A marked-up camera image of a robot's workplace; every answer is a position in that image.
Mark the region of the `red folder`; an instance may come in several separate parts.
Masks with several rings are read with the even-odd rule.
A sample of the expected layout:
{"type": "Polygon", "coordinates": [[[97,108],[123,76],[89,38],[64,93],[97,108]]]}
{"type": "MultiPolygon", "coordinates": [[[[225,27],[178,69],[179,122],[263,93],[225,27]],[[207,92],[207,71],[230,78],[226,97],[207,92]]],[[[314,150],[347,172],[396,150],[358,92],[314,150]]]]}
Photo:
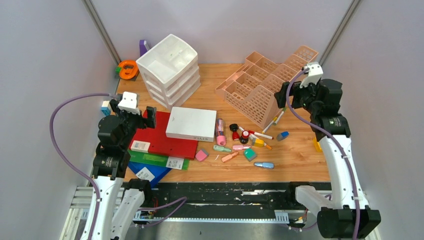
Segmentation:
{"type": "Polygon", "coordinates": [[[133,152],[193,160],[198,141],[167,137],[166,128],[169,118],[169,112],[157,111],[156,127],[138,129],[130,142],[129,149],[133,152]]]}

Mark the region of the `pink plastic file organizer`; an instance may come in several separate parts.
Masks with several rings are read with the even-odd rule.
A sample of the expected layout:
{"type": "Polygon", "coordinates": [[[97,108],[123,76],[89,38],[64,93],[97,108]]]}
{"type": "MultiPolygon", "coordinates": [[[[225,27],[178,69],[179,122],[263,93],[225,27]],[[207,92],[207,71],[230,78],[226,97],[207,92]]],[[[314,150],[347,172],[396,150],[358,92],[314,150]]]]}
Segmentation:
{"type": "Polygon", "coordinates": [[[284,62],[275,63],[254,51],[242,67],[215,88],[215,94],[264,129],[280,111],[274,94],[318,54],[302,45],[284,62]]]}

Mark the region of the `white hardcover book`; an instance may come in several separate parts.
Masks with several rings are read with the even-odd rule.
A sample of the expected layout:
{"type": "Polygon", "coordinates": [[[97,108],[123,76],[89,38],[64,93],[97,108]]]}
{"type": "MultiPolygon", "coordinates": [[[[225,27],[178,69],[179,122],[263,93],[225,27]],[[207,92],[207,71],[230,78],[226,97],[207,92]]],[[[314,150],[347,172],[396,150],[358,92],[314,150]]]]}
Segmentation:
{"type": "Polygon", "coordinates": [[[168,138],[213,142],[216,119],[215,110],[174,106],[165,134],[168,138]]]}

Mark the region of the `green folder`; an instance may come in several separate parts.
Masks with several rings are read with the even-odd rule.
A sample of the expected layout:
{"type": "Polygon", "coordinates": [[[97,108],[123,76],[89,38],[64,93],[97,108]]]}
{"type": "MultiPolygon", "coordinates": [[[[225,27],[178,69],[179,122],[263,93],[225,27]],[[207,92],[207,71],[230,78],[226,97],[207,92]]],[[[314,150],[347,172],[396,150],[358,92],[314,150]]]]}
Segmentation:
{"type": "Polygon", "coordinates": [[[166,167],[176,170],[188,170],[189,168],[190,161],[188,159],[132,150],[128,150],[128,152],[130,154],[131,162],[166,167]]]}

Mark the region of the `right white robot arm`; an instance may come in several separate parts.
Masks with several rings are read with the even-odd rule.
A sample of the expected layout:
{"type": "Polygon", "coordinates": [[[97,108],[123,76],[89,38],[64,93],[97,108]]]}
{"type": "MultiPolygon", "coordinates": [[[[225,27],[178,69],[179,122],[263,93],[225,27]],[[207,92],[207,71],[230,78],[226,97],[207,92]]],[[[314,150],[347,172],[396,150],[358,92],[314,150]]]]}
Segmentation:
{"type": "Polygon", "coordinates": [[[323,238],[364,239],[380,223],[381,214],[371,209],[359,183],[352,156],[351,131],[347,119],[339,113],[342,83],[320,79],[316,84],[285,82],[274,97],[278,107],[290,111],[303,108],[325,156],[331,183],[331,199],[322,196],[311,185],[297,185],[285,195],[292,209],[305,206],[316,216],[323,238]]]}

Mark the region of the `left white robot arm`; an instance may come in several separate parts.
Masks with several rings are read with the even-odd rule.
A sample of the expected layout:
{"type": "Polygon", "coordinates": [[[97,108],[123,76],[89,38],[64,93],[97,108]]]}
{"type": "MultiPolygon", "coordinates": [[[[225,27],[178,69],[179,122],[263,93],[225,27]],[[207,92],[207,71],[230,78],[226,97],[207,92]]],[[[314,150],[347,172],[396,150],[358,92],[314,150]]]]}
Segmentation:
{"type": "Polygon", "coordinates": [[[112,115],[98,123],[99,144],[93,160],[93,194],[82,240],[123,240],[139,207],[149,206],[153,193],[149,180],[135,179],[127,183],[122,200],[118,194],[124,183],[130,161],[128,151],[138,129],[155,128],[155,107],[148,106],[146,117],[137,103],[127,99],[111,100],[112,115]]]}

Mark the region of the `green cap white marker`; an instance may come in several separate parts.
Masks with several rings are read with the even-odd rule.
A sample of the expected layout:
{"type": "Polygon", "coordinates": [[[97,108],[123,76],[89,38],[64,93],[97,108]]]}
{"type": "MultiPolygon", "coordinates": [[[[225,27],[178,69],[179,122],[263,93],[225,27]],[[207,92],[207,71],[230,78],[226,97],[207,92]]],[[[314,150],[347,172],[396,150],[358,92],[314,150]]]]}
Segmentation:
{"type": "Polygon", "coordinates": [[[280,121],[280,119],[282,118],[283,114],[285,113],[286,108],[284,107],[278,114],[278,116],[275,118],[273,125],[276,126],[278,124],[278,122],[280,121]]]}

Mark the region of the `yellow cap white marker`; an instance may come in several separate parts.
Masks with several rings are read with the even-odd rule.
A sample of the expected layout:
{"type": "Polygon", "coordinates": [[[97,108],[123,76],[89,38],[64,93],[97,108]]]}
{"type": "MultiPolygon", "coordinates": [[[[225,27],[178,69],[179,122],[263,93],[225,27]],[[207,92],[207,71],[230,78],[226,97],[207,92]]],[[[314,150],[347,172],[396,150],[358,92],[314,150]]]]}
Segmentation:
{"type": "Polygon", "coordinates": [[[274,122],[277,120],[277,116],[275,116],[268,124],[267,126],[262,130],[262,134],[266,133],[268,129],[274,124],[274,122]]]}

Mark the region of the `blue grey eraser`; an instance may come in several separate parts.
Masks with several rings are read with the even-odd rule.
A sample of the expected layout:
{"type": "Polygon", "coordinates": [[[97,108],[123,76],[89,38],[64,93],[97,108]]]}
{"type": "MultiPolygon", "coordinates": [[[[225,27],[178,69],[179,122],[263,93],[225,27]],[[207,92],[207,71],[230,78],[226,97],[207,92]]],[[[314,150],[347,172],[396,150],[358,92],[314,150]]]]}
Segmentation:
{"type": "Polygon", "coordinates": [[[283,131],[283,132],[279,133],[279,134],[276,136],[276,140],[277,140],[278,142],[280,142],[280,141],[285,140],[288,136],[289,136],[289,132],[288,132],[288,131],[283,131]]]}

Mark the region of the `red cap white marker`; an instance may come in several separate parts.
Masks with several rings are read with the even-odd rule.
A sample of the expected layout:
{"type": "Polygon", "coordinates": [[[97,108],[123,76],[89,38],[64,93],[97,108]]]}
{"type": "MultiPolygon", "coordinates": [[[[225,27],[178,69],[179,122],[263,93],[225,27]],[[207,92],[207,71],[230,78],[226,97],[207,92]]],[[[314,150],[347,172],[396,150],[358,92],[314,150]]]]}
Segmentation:
{"type": "Polygon", "coordinates": [[[252,130],[247,130],[247,132],[249,132],[250,135],[255,135],[256,137],[263,137],[263,138],[270,139],[270,140],[274,139],[274,137],[272,137],[272,136],[269,136],[269,135],[266,135],[266,134],[263,134],[263,133],[259,133],[259,132],[255,132],[255,131],[252,131],[252,130]]]}

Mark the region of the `blue white small block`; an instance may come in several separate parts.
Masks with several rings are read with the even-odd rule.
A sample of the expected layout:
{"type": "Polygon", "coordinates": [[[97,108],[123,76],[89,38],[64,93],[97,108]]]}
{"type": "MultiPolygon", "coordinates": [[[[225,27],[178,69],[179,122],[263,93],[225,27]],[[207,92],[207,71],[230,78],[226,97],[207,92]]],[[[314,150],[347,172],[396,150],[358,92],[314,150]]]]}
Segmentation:
{"type": "Polygon", "coordinates": [[[104,116],[109,116],[112,112],[112,108],[110,106],[109,100],[104,100],[101,104],[100,111],[103,113],[104,116]]]}

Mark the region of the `orange tape dispenser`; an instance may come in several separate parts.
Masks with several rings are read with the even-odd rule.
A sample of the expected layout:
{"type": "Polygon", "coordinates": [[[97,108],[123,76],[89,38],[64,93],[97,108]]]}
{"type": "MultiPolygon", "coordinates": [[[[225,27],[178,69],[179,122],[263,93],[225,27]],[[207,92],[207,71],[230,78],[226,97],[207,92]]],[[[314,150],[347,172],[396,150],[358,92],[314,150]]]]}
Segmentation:
{"type": "Polygon", "coordinates": [[[139,69],[135,60],[123,60],[115,68],[115,77],[126,81],[135,81],[139,69]]]}

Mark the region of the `white plastic drawer unit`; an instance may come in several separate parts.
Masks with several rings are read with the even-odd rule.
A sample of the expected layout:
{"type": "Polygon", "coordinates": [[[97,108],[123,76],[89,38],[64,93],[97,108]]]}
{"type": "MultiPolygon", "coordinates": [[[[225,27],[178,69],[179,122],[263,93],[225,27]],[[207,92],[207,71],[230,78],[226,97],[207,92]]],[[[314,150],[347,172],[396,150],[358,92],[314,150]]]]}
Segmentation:
{"type": "Polygon", "coordinates": [[[168,110],[182,106],[201,86],[198,53],[174,34],[135,62],[150,97],[168,110]]]}

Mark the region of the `yellow mini highlighter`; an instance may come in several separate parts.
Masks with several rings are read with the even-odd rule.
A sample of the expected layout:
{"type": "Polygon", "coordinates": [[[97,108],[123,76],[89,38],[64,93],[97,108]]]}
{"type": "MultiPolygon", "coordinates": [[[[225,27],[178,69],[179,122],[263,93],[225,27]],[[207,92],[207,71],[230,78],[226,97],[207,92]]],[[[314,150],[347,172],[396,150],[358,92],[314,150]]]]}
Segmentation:
{"type": "Polygon", "coordinates": [[[253,138],[251,145],[254,147],[266,147],[269,150],[272,149],[271,146],[269,146],[267,143],[265,143],[262,139],[259,138],[253,138]]]}

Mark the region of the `red round stamp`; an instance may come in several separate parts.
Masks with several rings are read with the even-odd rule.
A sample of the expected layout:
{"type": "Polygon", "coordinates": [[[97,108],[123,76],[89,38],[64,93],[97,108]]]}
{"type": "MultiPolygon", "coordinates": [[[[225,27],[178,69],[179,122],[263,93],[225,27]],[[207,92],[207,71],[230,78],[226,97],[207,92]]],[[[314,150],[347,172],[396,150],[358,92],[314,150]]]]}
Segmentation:
{"type": "Polygon", "coordinates": [[[248,130],[242,130],[239,141],[242,145],[247,145],[250,140],[250,133],[248,130]]]}

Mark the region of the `red black stamp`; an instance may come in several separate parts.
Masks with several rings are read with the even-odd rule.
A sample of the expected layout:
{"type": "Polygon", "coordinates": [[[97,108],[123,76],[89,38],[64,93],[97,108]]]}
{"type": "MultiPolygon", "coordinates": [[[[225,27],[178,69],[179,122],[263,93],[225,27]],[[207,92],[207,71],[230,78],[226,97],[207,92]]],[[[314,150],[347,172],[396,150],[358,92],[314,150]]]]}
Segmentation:
{"type": "Polygon", "coordinates": [[[240,140],[240,135],[238,133],[239,130],[239,126],[236,123],[232,123],[229,125],[229,129],[232,132],[232,140],[233,141],[239,141],[240,140]]]}

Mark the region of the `yellow small crate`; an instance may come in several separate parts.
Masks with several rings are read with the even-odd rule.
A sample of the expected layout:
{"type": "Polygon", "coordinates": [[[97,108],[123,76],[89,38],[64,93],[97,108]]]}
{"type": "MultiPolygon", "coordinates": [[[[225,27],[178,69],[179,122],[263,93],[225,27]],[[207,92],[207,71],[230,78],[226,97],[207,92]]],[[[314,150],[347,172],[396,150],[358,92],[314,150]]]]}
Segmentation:
{"type": "Polygon", "coordinates": [[[316,137],[313,139],[313,145],[314,145],[315,150],[316,150],[317,152],[319,152],[319,153],[322,153],[322,152],[323,152],[323,150],[322,150],[322,148],[321,148],[321,145],[320,145],[320,143],[317,141],[317,138],[316,138],[316,137]]]}

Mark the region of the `blue folder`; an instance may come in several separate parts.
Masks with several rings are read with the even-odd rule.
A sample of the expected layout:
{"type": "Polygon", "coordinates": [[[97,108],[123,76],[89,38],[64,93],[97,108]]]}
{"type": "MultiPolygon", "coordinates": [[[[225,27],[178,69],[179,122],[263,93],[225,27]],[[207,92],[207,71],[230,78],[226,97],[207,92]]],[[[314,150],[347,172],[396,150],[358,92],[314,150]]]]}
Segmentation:
{"type": "Polygon", "coordinates": [[[137,178],[141,180],[148,180],[152,188],[155,188],[159,181],[163,179],[172,170],[171,168],[163,166],[156,166],[132,161],[128,163],[128,167],[137,178]]]}

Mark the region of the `teal eraser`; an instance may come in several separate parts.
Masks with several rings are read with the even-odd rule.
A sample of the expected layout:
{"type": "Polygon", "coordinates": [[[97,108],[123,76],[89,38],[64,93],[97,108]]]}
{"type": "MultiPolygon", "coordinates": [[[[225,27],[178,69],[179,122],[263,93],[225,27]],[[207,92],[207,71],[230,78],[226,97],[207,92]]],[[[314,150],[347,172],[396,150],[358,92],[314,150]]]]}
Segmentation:
{"type": "Polygon", "coordinates": [[[249,162],[251,162],[252,160],[254,160],[258,156],[257,153],[254,150],[252,150],[251,148],[245,149],[243,151],[243,155],[249,162]]]}

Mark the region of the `pink eraser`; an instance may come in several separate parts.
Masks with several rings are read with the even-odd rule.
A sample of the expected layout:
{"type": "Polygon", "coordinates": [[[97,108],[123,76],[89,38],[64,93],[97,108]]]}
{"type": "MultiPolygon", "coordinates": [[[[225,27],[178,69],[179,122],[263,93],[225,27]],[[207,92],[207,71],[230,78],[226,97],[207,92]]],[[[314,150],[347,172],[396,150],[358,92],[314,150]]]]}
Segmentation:
{"type": "Polygon", "coordinates": [[[195,154],[195,159],[199,162],[203,162],[209,157],[209,155],[210,154],[205,149],[202,148],[195,154]]]}

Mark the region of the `pink mini highlighter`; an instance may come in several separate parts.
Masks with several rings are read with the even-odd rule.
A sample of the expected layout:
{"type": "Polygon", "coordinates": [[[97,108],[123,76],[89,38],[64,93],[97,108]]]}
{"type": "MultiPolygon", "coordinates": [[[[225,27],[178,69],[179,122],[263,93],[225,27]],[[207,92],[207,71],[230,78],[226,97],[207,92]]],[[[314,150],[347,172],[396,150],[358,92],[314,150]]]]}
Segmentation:
{"type": "Polygon", "coordinates": [[[238,145],[233,145],[232,149],[234,151],[243,151],[246,149],[250,149],[252,146],[251,145],[246,145],[246,144],[238,144],[238,145]]]}

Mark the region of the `blue mini highlighter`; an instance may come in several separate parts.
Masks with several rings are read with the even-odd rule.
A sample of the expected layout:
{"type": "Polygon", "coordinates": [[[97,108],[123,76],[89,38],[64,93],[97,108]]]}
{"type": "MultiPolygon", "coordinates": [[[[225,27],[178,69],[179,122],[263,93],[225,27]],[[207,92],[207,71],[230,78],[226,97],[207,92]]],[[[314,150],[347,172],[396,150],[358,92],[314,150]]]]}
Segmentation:
{"type": "Polygon", "coordinates": [[[264,169],[274,169],[275,165],[272,162],[254,162],[254,166],[264,169]]]}

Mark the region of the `pink highlighter pack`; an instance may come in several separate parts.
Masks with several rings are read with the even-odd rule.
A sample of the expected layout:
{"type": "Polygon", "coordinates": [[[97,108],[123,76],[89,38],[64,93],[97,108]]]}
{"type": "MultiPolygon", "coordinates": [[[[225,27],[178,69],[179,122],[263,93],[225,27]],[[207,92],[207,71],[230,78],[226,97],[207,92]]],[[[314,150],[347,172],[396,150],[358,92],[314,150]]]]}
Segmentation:
{"type": "Polygon", "coordinates": [[[217,118],[215,121],[215,139],[219,146],[225,146],[227,139],[225,136],[225,123],[222,118],[217,118]]]}

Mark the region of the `green mini highlighter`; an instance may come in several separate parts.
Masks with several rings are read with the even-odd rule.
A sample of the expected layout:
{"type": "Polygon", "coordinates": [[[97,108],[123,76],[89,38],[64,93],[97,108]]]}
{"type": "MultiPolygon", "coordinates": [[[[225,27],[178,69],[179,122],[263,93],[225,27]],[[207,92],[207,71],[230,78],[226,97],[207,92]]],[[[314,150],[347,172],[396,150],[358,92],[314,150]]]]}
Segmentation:
{"type": "Polygon", "coordinates": [[[231,148],[227,148],[225,146],[216,145],[216,144],[213,146],[213,150],[218,151],[218,152],[223,152],[223,153],[231,153],[232,152],[231,148]]]}

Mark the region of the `orange mini highlighter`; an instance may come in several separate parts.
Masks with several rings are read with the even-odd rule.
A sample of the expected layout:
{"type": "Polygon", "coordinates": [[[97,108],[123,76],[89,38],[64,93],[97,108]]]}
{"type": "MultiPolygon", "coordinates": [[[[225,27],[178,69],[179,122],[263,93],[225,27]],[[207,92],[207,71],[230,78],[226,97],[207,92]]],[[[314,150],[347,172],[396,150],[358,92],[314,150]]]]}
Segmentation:
{"type": "Polygon", "coordinates": [[[227,155],[223,156],[223,157],[221,158],[221,161],[222,161],[223,163],[226,163],[226,162],[228,162],[228,161],[232,160],[233,158],[237,157],[238,155],[239,155],[239,152],[237,152],[237,151],[231,152],[231,153],[229,153],[229,154],[227,154],[227,155]]]}

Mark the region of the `purple object at wall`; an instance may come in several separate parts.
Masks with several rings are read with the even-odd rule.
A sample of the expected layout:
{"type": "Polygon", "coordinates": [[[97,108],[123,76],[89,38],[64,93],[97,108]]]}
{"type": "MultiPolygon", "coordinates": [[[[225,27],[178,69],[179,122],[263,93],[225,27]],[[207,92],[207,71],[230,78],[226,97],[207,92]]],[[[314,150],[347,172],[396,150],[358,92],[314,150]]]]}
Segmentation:
{"type": "Polygon", "coordinates": [[[150,46],[145,39],[139,41],[139,55],[143,56],[150,50],[150,46]]]}

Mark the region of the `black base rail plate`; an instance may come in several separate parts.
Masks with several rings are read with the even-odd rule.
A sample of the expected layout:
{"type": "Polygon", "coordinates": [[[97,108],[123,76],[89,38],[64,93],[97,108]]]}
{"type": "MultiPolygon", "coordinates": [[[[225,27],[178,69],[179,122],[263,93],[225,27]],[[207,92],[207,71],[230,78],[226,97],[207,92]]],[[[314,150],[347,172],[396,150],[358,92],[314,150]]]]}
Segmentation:
{"type": "Polygon", "coordinates": [[[292,182],[160,182],[142,207],[162,207],[164,217],[199,219],[271,219],[276,210],[304,215],[292,182]]]}

